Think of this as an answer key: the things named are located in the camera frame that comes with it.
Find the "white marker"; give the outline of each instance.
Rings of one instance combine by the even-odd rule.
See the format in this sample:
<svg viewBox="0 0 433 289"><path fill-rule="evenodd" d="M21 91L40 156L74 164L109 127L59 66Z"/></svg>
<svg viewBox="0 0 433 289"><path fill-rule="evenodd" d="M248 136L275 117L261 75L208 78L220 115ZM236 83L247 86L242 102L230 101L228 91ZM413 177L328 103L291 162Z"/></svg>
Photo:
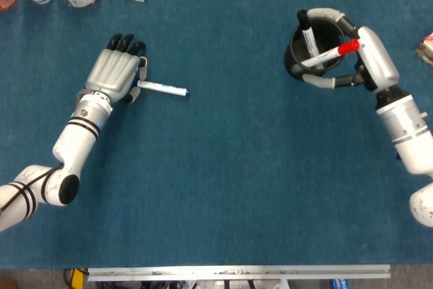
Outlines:
<svg viewBox="0 0 433 289"><path fill-rule="evenodd" d="M187 96L189 91L186 88L167 86L163 84L151 83L149 81L138 81L137 86L140 88L151 89L152 91L161 91L179 96Z"/></svg>
<svg viewBox="0 0 433 289"><path fill-rule="evenodd" d="M317 49L316 38L314 37L313 29L311 28L310 20L305 9L298 12L298 20L300 29L304 35L306 48L309 51L310 58L317 57L320 52L319 49ZM318 64L315 68L323 69L324 67L323 64Z"/></svg>
<svg viewBox="0 0 433 289"><path fill-rule="evenodd" d="M329 51L323 52L319 54L317 57L313 57L301 62L302 65L306 67L313 67L318 64L322 64L324 62L330 61L332 59L341 57L342 55L346 55L350 52L357 51L359 49L359 41L351 40L346 42L345 44L341 44L338 47L330 49Z"/></svg>

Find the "robotic hand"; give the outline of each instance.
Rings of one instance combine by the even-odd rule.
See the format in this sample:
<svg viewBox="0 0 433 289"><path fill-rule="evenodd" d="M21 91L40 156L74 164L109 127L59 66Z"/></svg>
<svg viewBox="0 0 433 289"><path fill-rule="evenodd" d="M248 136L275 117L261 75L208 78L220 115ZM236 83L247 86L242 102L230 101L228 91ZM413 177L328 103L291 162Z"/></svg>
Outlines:
<svg viewBox="0 0 433 289"><path fill-rule="evenodd" d="M366 26L356 27L345 14L331 8L310 9L308 16L333 20L346 35L358 39L361 47L356 74L332 79L304 74L304 81L326 88L364 84L376 94L376 112L406 169L433 178L433 136L424 121L426 114L419 112L411 94L398 87L398 71L378 36ZM420 223L433 227L433 183L412 194L410 209Z"/></svg>
<svg viewBox="0 0 433 289"><path fill-rule="evenodd" d="M138 56L145 51L145 44L138 41L127 50L134 36L121 38L120 34L114 35L100 53L86 82L87 94L53 147L60 166L28 166L13 182L0 186L0 231L29 218L40 202L64 206L74 200L81 169L110 116L112 104L121 99L134 102L140 88L130 88L137 71L145 79L147 60Z"/></svg>

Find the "blue carpet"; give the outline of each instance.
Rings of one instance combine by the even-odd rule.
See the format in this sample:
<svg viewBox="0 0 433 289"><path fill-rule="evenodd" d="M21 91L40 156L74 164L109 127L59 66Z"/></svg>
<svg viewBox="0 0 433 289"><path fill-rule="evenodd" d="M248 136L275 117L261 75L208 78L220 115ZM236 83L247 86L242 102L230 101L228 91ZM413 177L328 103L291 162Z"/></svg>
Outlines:
<svg viewBox="0 0 433 289"><path fill-rule="evenodd" d="M191 93L118 104L76 200L0 234L0 267L432 263L433 229L408 208L429 179L395 160L375 96L285 72L296 11L313 7L374 29L433 113L433 73L413 52L433 30L429 0L19 0L1 13L2 183L57 164L52 146L115 32L147 43L149 81Z"/></svg>

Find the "floor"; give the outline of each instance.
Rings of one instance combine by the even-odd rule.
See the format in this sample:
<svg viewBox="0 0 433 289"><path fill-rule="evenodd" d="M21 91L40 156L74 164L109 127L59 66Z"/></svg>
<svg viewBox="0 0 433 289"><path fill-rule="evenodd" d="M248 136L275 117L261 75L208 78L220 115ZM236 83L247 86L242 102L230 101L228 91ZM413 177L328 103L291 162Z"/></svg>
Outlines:
<svg viewBox="0 0 433 289"><path fill-rule="evenodd" d="M63 270L0 270L1 280L13 280L19 289L62 289L64 284ZM351 280L350 289L432 289L433 265L393 265L391 279ZM121 283L127 288L140 288L139 282ZM289 282L290 289L328 289L329 282L295 281ZM85 289L97 288L94 283L87 282Z"/></svg>

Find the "robotic arm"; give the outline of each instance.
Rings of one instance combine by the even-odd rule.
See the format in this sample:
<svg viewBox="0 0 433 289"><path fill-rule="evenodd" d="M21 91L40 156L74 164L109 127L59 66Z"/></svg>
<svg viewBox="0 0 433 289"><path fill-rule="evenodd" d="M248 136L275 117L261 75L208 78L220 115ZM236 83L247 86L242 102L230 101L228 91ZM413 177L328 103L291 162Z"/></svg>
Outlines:
<svg viewBox="0 0 433 289"><path fill-rule="evenodd" d="M388 130L399 158L412 174L433 178L433 136L419 112L412 95L400 89L398 71L378 36L368 27L356 27L345 14L331 8L315 8L308 16L333 20L352 39L358 39L357 73L327 79L304 75L313 85L328 88L364 84L376 95L376 112ZM433 183L412 194L412 215L422 224L433 227Z"/></svg>
<svg viewBox="0 0 433 289"><path fill-rule="evenodd" d="M139 57L145 50L136 42L128 50L133 35L114 35L100 53L86 82L86 95L53 147L61 162L55 168L26 167L13 182L0 186L0 231L29 217L40 202L64 206L71 203L80 185L81 169L112 111L121 99L133 102L140 88L130 90L139 72L145 79L147 60Z"/></svg>

